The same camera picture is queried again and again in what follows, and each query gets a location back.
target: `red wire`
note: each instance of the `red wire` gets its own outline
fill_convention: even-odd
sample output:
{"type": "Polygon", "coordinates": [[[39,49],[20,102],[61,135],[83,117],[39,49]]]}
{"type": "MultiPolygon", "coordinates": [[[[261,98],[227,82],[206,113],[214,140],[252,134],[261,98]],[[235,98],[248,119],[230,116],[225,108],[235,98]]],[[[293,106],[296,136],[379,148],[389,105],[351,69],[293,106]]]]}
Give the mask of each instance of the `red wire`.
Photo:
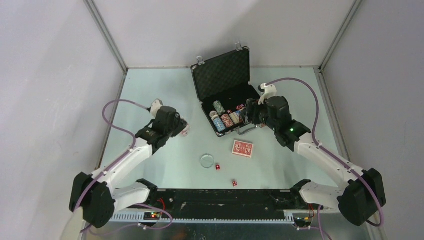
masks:
{"type": "Polygon", "coordinates": [[[164,202],[164,200],[162,198],[159,198],[157,201],[162,203],[163,210],[165,210],[165,202],[164,202]]]}
{"type": "Polygon", "coordinates": [[[312,204],[309,204],[309,207],[310,207],[310,209],[312,209],[312,212],[313,212],[313,216],[311,216],[310,214],[309,214],[309,216],[311,216],[311,218],[313,218],[313,217],[315,217],[314,207],[312,206],[312,204]]]}

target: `case handle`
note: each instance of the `case handle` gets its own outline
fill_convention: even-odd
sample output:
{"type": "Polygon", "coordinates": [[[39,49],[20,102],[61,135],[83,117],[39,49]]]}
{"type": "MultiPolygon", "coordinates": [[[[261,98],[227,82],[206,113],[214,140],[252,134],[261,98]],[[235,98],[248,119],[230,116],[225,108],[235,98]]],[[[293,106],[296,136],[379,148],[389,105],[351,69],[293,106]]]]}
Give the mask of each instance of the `case handle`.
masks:
{"type": "Polygon", "coordinates": [[[238,135],[242,136],[242,135],[245,135],[247,133],[250,133],[251,131],[253,131],[257,128],[258,128],[258,125],[255,125],[254,127],[248,128],[244,131],[240,131],[240,128],[237,128],[235,131],[238,133],[238,135]]]}

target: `playing card deck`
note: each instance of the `playing card deck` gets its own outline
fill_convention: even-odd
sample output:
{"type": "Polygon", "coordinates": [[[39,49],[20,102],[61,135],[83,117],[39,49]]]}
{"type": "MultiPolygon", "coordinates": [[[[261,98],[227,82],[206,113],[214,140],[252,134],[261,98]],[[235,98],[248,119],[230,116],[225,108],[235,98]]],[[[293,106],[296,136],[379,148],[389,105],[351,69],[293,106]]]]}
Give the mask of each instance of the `playing card deck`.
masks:
{"type": "Polygon", "coordinates": [[[232,154],[251,158],[252,152],[253,152],[252,143],[238,141],[238,140],[234,141],[234,145],[232,146],[232,154]]]}

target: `open case lid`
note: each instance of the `open case lid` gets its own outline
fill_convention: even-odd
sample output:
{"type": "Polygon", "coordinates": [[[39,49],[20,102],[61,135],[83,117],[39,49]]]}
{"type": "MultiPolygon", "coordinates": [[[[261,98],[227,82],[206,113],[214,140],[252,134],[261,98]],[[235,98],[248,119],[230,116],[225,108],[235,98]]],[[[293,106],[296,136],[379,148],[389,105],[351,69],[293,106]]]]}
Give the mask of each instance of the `open case lid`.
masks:
{"type": "Polygon", "coordinates": [[[198,99],[204,99],[250,81],[250,50],[247,46],[191,66],[198,99]]]}

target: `white robotic arm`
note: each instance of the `white robotic arm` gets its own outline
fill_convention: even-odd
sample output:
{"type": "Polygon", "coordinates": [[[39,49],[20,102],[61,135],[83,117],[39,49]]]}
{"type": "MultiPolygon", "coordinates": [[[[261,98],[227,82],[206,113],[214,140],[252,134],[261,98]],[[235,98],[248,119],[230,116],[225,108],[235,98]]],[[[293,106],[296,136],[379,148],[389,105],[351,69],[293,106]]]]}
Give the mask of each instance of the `white robotic arm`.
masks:
{"type": "Polygon", "coordinates": [[[259,91],[263,93],[260,99],[248,99],[241,112],[245,122],[267,125],[281,146],[315,163],[337,185],[320,185],[304,179],[292,187],[292,193],[298,194],[305,203],[339,209],[348,221],[360,226],[378,208],[361,179],[352,173],[354,171],[370,186],[380,205],[386,204],[383,180],[378,171],[373,168],[365,171],[324,148],[319,140],[314,139],[309,128],[292,119],[289,103],[284,97],[276,96],[277,89],[273,84],[261,84],[259,91]]]}
{"type": "Polygon", "coordinates": [[[93,183],[87,195],[82,196],[83,218],[96,228],[104,226],[115,212],[138,203],[144,203],[150,193],[149,183],[143,179],[134,184],[117,188],[121,181],[140,163],[163,147],[188,124],[172,107],[163,106],[157,99],[148,109],[154,119],[135,135],[135,145],[122,159],[97,169],[87,175],[81,172],[73,182],[69,209],[73,212],[88,185],[93,183]]]}
{"type": "Polygon", "coordinates": [[[350,170],[361,173],[364,169],[347,161],[343,157],[334,153],[342,161],[351,166],[350,169],[344,168],[335,161],[330,155],[319,149],[314,143],[311,133],[305,133],[294,143],[294,151],[306,159],[316,164],[322,169],[337,185],[337,187],[320,185],[313,181],[307,183],[299,191],[301,197],[306,203],[323,205],[332,209],[339,208],[337,197],[342,196],[345,189],[349,186],[349,181],[356,181],[350,170]]]}

